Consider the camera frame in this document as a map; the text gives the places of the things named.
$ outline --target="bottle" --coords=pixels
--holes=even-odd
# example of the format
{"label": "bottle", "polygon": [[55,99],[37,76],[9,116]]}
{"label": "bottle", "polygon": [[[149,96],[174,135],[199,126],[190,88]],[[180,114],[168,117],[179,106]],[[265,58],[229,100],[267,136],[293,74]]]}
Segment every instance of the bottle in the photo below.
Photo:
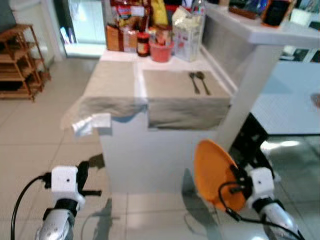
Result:
{"label": "bottle", "polygon": [[146,57],[149,55],[149,34],[148,33],[138,32],[136,52],[138,53],[139,57]]}
{"label": "bottle", "polygon": [[191,5],[191,13],[204,16],[206,14],[205,0],[194,0]]}

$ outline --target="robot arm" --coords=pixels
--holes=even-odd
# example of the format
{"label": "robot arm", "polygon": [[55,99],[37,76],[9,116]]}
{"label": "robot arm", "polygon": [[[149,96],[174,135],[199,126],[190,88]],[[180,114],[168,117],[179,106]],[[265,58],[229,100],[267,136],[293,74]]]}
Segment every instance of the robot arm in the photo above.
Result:
{"label": "robot arm", "polygon": [[43,216],[43,225],[36,232],[36,240],[72,240],[77,212],[85,205],[85,196],[101,196],[101,191],[85,191],[89,162],[78,167],[57,166],[45,187],[51,188],[54,208],[48,208]]}
{"label": "robot arm", "polygon": [[[243,186],[237,188],[237,190],[241,189],[246,198],[247,207],[258,213],[261,223],[278,225],[263,225],[270,240],[304,240],[294,218],[285,211],[282,203],[274,197],[274,181],[270,169],[258,167],[250,170],[247,174],[243,169],[231,166],[231,171],[237,182]],[[231,211],[230,215],[236,220],[250,222],[234,211]]]}

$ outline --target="beige placemat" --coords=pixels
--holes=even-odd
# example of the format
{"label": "beige placemat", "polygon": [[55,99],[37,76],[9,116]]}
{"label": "beige placemat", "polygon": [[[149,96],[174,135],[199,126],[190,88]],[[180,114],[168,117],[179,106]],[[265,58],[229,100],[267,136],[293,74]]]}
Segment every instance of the beige placemat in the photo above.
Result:
{"label": "beige placemat", "polygon": [[132,116],[141,109],[135,97],[134,63],[99,61],[83,95],[63,116],[61,127],[69,128],[92,114]]}
{"label": "beige placemat", "polygon": [[203,72],[211,92],[194,78],[200,94],[195,94],[188,71],[143,71],[148,97],[149,125],[169,129],[211,129],[226,116],[229,94],[215,77]]}

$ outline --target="metal spoon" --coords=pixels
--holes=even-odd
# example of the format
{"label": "metal spoon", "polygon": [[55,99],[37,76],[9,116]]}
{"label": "metal spoon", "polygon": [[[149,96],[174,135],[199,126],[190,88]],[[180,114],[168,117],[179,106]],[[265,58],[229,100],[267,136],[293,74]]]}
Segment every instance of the metal spoon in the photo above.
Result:
{"label": "metal spoon", "polygon": [[195,73],[194,72],[189,72],[189,77],[191,78],[192,80],[192,83],[193,83],[193,87],[194,87],[194,92],[195,94],[200,94],[200,90],[199,88],[197,87],[196,83],[195,83]]}
{"label": "metal spoon", "polygon": [[204,86],[205,93],[206,93],[207,95],[211,95],[211,92],[209,91],[209,89],[208,89],[208,87],[207,87],[207,85],[206,85],[206,83],[205,83],[205,75],[204,75],[204,73],[203,73],[202,71],[197,71],[197,72],[195,73],[195,76],[202,81],[202,84],[203,84],[203,86]]}

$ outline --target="plastic container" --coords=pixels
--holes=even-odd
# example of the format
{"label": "plastic container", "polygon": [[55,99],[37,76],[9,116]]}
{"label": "plastic container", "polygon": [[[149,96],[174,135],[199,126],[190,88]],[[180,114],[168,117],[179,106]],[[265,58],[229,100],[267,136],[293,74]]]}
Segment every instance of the plastic container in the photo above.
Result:
{"label": "plastic container", "polygon": [[169,46],[161,46],[153,42],[149,42],[151,59],[158,63],[166,63],[171,58],[172,48],[174,42],[172,41]]}

